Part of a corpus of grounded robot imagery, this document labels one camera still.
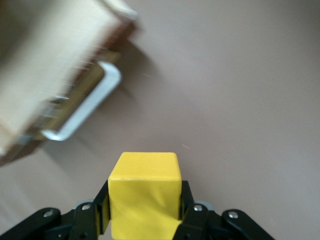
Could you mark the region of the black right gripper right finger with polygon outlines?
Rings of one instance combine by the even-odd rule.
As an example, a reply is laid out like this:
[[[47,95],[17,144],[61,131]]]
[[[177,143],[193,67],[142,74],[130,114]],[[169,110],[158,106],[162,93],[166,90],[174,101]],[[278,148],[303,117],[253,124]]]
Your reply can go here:
[[[225,210],[222,215],[195,202],[189,182],[182,181],[180,219],[174,240],[272,240],[249,215],[239,209]]]

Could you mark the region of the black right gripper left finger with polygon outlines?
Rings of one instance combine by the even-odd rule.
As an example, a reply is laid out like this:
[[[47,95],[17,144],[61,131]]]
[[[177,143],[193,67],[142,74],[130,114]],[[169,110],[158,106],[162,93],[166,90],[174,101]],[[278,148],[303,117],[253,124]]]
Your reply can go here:
[[[0,235],[2,240],[97,240],[111,219],[108,182],[94,200],[84,201],[62,214],[42,208]]]

